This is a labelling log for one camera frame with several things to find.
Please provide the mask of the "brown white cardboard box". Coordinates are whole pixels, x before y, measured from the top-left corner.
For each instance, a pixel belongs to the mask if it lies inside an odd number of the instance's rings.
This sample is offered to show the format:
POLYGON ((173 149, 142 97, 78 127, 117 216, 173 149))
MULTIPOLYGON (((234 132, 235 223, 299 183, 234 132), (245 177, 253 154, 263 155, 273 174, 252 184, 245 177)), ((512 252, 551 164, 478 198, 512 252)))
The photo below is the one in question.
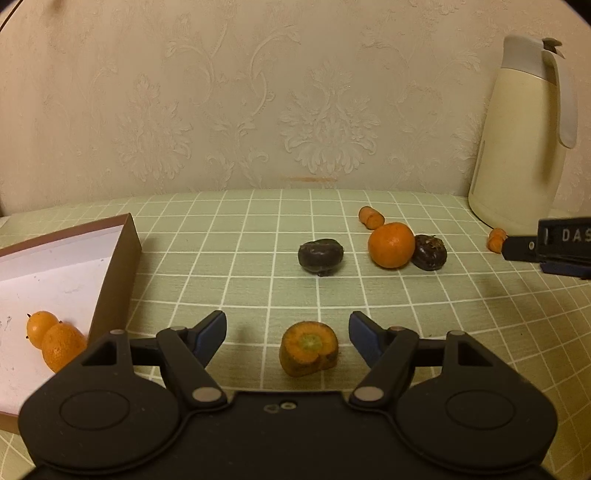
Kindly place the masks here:
POLYGON ((48 311, 88 342, 124 328, 140 256, 129 213, 2 249, 2 430, 17 432, 22 404, 52 375, 26 337, 28 316, 48 311))

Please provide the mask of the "dark brown round fruit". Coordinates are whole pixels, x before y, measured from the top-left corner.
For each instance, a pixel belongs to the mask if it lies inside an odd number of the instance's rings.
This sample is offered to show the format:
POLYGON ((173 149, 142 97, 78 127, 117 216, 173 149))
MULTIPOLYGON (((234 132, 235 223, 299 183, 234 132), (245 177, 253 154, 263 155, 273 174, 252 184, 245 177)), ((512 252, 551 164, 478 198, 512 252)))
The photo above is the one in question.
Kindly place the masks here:
POLYGON ((412 263, 425 271, 440 270, 447 262, 448 252, 444 242, 432 235, 415 236, 412 263))

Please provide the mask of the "orange tangerine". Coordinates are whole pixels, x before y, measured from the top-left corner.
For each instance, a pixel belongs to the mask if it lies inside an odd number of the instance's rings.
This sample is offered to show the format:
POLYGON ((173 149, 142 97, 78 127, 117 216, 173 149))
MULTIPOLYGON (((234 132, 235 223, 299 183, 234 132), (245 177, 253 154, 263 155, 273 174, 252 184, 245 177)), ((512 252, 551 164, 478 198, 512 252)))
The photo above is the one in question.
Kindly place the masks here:
POLYGON ((368 240, 370 258, 384 269, 398 269, 407 265, 415 248, 413 231, 401 222, 382 225, 370 234, 368 240))

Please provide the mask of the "dark purple fruit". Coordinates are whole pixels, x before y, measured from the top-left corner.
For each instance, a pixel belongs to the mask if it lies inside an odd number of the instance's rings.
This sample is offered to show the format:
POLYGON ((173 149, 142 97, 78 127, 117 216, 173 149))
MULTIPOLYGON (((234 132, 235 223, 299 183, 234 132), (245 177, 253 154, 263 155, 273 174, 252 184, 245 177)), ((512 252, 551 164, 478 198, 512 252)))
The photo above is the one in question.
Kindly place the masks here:
POLYGON ((308 273, 329 276, 341 268, 344 255, 344 247, 337 240, 318 239, 301 244, 297 260, 308 273))

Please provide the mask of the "cream grey thermos jug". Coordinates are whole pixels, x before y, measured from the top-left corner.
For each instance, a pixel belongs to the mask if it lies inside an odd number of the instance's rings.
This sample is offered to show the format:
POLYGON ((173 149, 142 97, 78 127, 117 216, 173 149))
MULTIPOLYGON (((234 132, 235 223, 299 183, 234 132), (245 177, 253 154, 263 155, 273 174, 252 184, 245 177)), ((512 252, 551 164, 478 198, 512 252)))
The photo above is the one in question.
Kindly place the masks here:
POLYGON ((578 133, 575 81, 553 38, 510 34, 488 105, 469 206, 492 228, 534 235, 578 133))

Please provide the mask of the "green checkered tablecloth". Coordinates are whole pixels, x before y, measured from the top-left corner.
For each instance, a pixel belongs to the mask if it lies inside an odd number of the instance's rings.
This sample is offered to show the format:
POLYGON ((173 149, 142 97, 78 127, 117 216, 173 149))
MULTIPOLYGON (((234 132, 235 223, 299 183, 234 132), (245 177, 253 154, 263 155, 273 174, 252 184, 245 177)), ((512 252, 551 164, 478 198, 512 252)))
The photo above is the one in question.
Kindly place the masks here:
POLYGON ((590 475, 590 286, 508 262, 487 249, 488 228, 465 199, 360 190, 235 190, 119 198, 13 214, 1 221, 12 245, 77 224, 129 213, 142 255, 127 314, 135 337, 192 325, 214 309, 228 336, 209 370, 226 390, 348 390, 367 367, 349 344, 349 314, 426 338, 468 332, 554 403, 559 430, 545 466, 561 479, 590 475), (444 267, 384 270, 367 252, 363 206, 417 234, 440 238, 444 267), (298 247, 334 239, 341 268, 301 268, 298 247), (280 341, 301 321, 324 323, 339 340, 338 364, 290 377, 280 341))

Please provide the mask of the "larger orange kumquat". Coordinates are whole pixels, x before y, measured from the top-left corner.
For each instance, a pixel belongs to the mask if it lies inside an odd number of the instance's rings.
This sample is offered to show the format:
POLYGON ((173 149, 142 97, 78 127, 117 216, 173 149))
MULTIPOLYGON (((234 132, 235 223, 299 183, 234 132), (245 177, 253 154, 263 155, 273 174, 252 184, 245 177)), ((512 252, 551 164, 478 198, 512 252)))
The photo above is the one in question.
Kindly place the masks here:
POLYGON ((58 322, 43 336, 41 353, 49 369, 57 373, 87 347, 86 337, 73 325, 58 322))

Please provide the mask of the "small carrot piece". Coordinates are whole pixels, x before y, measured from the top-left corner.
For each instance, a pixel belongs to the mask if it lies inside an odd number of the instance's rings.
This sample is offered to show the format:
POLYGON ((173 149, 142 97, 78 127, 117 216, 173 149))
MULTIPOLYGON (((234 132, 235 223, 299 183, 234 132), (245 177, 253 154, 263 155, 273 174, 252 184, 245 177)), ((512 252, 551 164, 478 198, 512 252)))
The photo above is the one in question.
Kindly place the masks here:
POLYGON ((370 206, 363 206, 358 214, 360 222, 368 230, 376 230, 385 224, 384 215, 370 206))

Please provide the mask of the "small orange kumquat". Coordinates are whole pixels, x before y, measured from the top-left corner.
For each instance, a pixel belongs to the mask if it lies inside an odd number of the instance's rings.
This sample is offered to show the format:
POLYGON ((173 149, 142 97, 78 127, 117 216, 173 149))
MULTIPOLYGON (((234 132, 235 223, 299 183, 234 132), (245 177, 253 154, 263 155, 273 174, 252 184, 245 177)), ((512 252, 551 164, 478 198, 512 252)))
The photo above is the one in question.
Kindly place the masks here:
POLYGON ((28 340, 35 348, 40 349, 45 334, 58 323, 58 318, 48 311, 37 311, 29 315, 26 325, 28 340))

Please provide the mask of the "carrot stump slice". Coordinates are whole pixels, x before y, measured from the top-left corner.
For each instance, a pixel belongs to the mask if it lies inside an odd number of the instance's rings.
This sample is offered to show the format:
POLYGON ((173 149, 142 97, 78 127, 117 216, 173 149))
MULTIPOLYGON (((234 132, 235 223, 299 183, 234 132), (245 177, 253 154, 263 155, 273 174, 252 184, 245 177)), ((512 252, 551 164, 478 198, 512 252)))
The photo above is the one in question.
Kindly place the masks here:
POLYGON ((290 377, 329 370, 338 364, 339 340, 324 323, 301 321, 291 325, 280 341, 280 366, 290 377))

